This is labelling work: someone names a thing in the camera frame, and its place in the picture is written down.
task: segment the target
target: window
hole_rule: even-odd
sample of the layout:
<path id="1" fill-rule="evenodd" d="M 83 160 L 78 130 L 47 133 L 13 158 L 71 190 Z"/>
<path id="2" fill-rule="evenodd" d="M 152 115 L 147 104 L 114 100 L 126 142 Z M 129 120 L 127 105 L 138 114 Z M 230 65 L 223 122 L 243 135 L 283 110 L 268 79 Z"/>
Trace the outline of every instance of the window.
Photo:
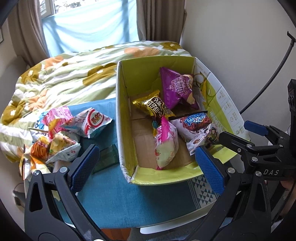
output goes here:
<path id="1" fill-rule="evenodd" d="M 90 5 L 100 0 L 39 0 L 41 17 L 45 18 L 66 10 Z"/>
<path id="2" fill-rule="evenodd" d="M 39 0 L 39 1 L 40 1 L 41 18 L 45 18 L 55 14 L 53 0 Z"/>

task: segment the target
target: beige curtain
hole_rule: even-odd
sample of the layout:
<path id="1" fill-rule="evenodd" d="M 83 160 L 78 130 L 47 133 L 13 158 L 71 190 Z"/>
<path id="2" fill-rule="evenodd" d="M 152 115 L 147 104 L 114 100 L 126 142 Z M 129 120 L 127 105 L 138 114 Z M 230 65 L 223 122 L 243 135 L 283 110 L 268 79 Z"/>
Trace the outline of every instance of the beige curtain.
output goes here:
<path id="1" fill-rule="evenodd" d="M 16 55 L 30 66 L 48 58 L 39 0 L 20 0 L 8 16 L 8 25 Z"/>
<path id="2" fill-rule="evenodd" d="M 137 0 L 139 39 L 180 42 L 185 0 Z"/>

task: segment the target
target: blue gripper pad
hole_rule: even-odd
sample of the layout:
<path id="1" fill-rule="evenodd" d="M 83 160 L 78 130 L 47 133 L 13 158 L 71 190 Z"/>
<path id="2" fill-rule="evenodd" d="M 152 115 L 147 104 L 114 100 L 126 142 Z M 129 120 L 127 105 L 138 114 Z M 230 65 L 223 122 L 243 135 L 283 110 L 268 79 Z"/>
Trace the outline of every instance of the blue gripper pad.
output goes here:
<path id="1" fill-rule="evenodd" d="M 100 149 L 96 145 L 91 145 L 81 157 L 74 162 L 79 162 L 77 167 L 70 174 L 70 190 L 80 192 L 89 178 L 92 170 L 100 159 Z"/>
<path id="2" fill-rule="evenodd" d="M 224 177 L 217 169 L 216 165 L 213 163 L 208 154 L 205 152 L 204 147 L 198 147 L 196 149 L 195 160 L 204 173 L 205 178 L 209 182 L 213 191 L 221 195 L 225 188 Z"/>
<path id="3" fill-rule="evenodd" d="M 261 136 L 268 135 L 268 130 L 266 129 L 265 126 L 257 124 L 255 122 L 251 122 L 249 120 L 247 120 L 244 123 L 244 128 L 248 131 L 251 131 L 251 132 L 261 135 Z"/>

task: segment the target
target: purple snack bag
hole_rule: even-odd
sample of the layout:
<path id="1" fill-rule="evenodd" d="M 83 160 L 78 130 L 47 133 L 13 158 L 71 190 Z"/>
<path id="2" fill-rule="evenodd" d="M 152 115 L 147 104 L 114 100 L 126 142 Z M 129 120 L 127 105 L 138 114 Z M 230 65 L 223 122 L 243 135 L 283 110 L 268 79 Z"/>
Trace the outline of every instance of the purple snack bag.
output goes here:
<path id="1" fill-rule="evenodd" d="M 199 110 L 198 103 L 192 95 L 193 77 L 189 74 L 181 75 L 166 67 L 160 68 L 163 84 L 163 99 L 169 109 L 173 109 L 181 99 L 183 104 Z"/>

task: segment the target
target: person's hand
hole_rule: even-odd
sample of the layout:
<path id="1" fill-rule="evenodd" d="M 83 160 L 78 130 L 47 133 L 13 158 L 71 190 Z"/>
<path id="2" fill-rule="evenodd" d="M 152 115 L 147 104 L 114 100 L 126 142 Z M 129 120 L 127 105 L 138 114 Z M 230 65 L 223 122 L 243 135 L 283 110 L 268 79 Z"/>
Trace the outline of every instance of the person's hand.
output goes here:
<path id="1" fill-rule="evenodd" d="M 292 178 L 290 180 L 281 181 L 282 186 L 284 188 L 288 189 L 289 191 L 292 189 L 293 183 L 294 183 L 294 179 L 292 179 Z M 291 196 L 290 196 L 287 204 L 285 205 L 283 211 L 281 212 L 281 216 L 285 216 L 289 212 L 289 210 L 292 207 L 295 200 L 296 200 L 296 187 L 294 187 L 294 190 L 291 193 Z"/>

